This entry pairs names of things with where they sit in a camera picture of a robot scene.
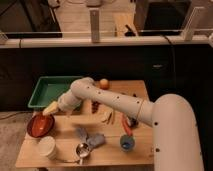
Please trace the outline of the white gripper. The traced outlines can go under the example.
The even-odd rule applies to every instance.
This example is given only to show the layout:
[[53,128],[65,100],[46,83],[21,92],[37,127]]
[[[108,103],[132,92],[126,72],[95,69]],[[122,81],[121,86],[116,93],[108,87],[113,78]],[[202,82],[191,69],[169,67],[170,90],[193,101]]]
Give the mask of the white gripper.
[[58,107],[60,110],[64,112],[73,111],[77,107],[79,107],[81,104],[81,100],[74,96],[74,94],[71,91],[67,91],[66,93],[63,93],[58,98]]

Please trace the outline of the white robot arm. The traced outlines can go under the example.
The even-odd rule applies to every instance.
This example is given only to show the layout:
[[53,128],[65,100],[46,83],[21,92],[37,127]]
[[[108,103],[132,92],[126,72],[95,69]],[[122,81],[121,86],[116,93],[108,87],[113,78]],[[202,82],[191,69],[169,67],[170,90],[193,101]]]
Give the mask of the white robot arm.
[[90,99],[153,128],[155,171],[204,171],[197,121],[190,103],[165,94],[155,102],[97,88],[85,77],[73,81],[57,100],[62,111],[74,110]]

